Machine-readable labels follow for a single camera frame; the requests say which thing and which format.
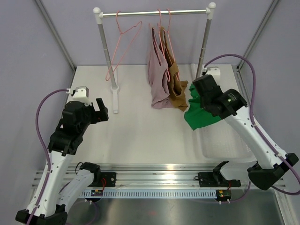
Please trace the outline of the mauve pink tank top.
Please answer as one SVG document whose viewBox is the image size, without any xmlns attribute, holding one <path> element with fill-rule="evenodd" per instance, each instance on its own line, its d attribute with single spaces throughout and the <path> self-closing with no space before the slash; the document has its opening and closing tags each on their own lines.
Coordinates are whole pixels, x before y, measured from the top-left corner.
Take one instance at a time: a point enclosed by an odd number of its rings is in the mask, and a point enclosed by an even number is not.
<svg viewBox="0 0 300 225">
<path fill-rule="evenodd" d="M 167 61 L 159 47 L 154 27 L 150 26 L 150 52 L 148 59 L 148 83 L 151 87 L 151 107 L 155 109 L 173 108 L 169 100 L 167 81 Z"/>
</svg>

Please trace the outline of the green tank top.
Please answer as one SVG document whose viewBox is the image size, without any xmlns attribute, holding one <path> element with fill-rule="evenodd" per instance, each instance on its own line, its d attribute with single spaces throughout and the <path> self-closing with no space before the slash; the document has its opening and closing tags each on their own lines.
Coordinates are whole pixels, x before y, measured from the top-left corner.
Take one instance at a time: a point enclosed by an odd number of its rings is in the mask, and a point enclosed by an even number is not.
<svg viewBox="0 0 300 225">
<path fill-rule="evenodd" d="M 219 116 L 214 117 L 211 113 L 201 108 L 201 97 L 193 84 L 191 84 L 189 91 L 191 98 L 188 100 L 189 108 L 184 113 L 184 119 L 193 131 L 221 121 Z"/>
</svg>

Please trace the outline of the pink hanger of green top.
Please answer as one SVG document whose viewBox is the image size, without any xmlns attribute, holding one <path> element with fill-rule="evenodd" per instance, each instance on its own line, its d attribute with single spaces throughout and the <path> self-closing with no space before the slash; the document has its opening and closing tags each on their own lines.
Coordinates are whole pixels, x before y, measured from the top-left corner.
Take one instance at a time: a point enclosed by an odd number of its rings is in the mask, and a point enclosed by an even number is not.
<svg viewBox="0 0 300 225">
<path fill-rule="evenodd" d="M 120 36 L 111 59 L 111 65 L 108 67 L 108 72 L 105 76 L 106 81 L 112 80 L 109 70 L 112 69 L 112 72 L 114 72 L 118 68 L 143 26 L 142 21 L 139 21 L 130 28 L 122 30 L 119 23 L 120 13 L 121 11 L 119 10 L 116 14 L 116 23 Z"/>
</svg>

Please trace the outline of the pink hanger of mauve top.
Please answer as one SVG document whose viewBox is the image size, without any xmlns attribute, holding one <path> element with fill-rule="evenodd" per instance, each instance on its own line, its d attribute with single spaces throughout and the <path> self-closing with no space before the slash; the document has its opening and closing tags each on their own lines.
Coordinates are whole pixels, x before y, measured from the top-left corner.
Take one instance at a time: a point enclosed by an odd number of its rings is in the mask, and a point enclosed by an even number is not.
<svg viewBox="0 0 300 225">
<path fill-rule="evenodd" d="M 150 28 L 150 52 L 148 58 L 148 80 L 149 84 L 163 84 L 171 79 L 168 62 L 166 58 L 166 45 L 162 26 L 162 11 L 159 12 L 157 27 L 149 24 Z"/>
</svg>

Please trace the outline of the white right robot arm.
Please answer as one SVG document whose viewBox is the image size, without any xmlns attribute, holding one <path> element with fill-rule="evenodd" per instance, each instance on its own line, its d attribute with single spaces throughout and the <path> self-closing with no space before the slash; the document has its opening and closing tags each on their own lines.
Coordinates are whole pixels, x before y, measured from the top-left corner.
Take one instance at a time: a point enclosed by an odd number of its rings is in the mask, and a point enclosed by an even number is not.
<svg viewBox="0 0 300 225">
<path fill-rule="evenodd" d="M 252 151 L 251 162 L 223 161 L 213 170 L 213 181 L 223 186 L 229 180 L 248 180 L 261 190 L 268 190 L 293 169 L 299 158 L 281 149 L 254 121 L 243 96 L 235 89 L 223 92 L 212 75 L 193 81 L 201 101 L 200 107 L 229 124 Z"/>
</svg>

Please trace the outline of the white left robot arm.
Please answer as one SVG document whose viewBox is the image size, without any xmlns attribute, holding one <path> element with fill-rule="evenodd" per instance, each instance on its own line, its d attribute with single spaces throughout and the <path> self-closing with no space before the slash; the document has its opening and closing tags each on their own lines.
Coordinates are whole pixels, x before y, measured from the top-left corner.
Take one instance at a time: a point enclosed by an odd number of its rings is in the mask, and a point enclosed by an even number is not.
<svg viewBox="0 0 300 225">
<path fill-rule="evenodd" d="M 42 179 L 29 205 L 17 212 L 16 221 L 26 225 L 64 225 L 79 195 L 88 186 L 95 187 L 101 182 L 100 166 L 85 162 L 75 178 L 62 187 L 65 173 L 88 126 L 109 119 L 103 100 L 97 98 L 96 103 L 99 111 L 80 101 L 70 101 L 65 105 L 62 118 L 50 136 L 49 160 Z"/>
</svg>

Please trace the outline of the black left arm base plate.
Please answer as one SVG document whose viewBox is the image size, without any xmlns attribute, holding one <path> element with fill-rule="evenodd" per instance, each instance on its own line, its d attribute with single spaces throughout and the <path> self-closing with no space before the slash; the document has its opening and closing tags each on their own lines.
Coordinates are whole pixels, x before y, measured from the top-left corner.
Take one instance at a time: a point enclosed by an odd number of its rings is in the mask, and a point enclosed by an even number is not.
<svg viewBox="0 0 300 225">
<path fill-rule="evenodd" d="M 116 185 L 116 172 L 101 172 L 99 176 L 97 176 L 96 181 L 94 181 L 91 186 L 92 187 L 115 187 Z"/>
</svg>

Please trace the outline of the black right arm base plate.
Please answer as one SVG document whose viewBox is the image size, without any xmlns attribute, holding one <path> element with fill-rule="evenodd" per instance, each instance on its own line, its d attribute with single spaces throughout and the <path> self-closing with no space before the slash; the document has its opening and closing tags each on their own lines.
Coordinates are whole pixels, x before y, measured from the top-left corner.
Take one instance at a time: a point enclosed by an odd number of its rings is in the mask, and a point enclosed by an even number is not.
<svg viewBox="0 0 300 225">
<path fill-rule="evenodd" d="M 226 180 L 222 175 L 214 172 L 199 172 L 194 180 L 198 181 L 201 188 L 238 188 L 240 180 Z"/>
</svg>

